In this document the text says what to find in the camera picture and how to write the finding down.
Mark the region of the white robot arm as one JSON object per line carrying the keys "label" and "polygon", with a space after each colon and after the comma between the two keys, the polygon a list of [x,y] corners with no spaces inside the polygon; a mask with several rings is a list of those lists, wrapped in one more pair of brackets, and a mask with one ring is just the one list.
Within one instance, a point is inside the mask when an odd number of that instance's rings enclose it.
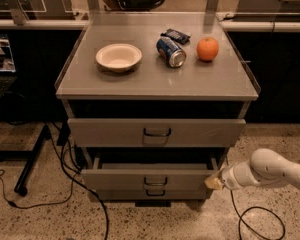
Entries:
{"label": "white robot arm", "polygon": [[244,187],[278,188],[288,184],[300,190],[300,164],[270,149],[257,149],[243,162],[228,165],[204,180],[212,190]]}

